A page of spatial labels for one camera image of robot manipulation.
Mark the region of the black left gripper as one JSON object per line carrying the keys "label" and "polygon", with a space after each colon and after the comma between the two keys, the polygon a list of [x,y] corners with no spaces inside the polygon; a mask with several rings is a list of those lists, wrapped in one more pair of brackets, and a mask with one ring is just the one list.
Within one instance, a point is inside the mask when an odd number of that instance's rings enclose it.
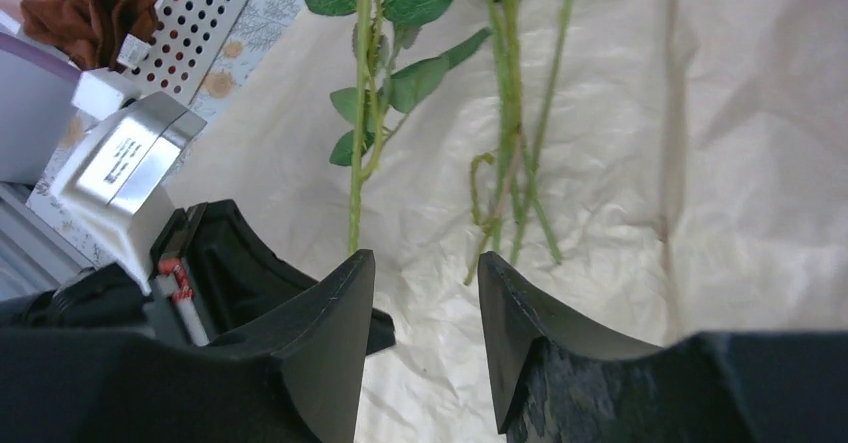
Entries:
{"label": "black left gripper", "polygon": [[[232,199],[176,210],[150,249],[162,264],[178,251],[193,297],[215,338],[247,324],[317,285],[317,280],[279,259],[250,227]],[[155,298],[113,263],[88,271],[57,290],[1,304],[1,324],[19,328],[117,328],[154,326]]]}

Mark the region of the peach kraft wrapping paper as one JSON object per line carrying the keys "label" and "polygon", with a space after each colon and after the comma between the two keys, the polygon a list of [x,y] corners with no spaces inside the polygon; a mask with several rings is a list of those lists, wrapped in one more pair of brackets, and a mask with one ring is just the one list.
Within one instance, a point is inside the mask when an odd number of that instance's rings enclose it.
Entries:
{"label": "peach kraft wrapping paper", "polygon": [[[302,12],[193,144],[174,202],[233,199],[282,259],[347,254],[329,163],[355,80],[351,18]],[[498,141],[490,45],[384,148],[360,243],[397,345],[366,361],[359,442],[495,442],[469,166]],[[847,0],[576,0],[517,266],[655,345],[706,329],[847,326]]]}

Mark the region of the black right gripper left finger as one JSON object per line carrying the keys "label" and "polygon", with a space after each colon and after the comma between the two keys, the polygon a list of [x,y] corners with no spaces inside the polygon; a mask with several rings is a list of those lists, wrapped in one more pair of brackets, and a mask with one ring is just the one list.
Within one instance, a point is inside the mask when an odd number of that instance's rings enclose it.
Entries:
{"label": "black right gripper left finger", "polygon": [[358,250],[312,288],[212,346],[238,364],[220,379],[214,442],[350,442],[372,314],[375,259]]}

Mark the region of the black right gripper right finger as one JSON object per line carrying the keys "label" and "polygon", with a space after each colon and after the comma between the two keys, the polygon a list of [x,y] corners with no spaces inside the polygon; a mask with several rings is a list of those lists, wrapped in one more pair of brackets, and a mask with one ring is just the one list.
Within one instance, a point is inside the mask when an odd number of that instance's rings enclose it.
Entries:
{"label": "black right gripper right finger", "polygon": [[543,341],[601,360],[636,358],[661,349],[604,326],[559,301],[494,251],[479,257],[478,290],[500,434],[507,432],[523,405],[525,380]]}

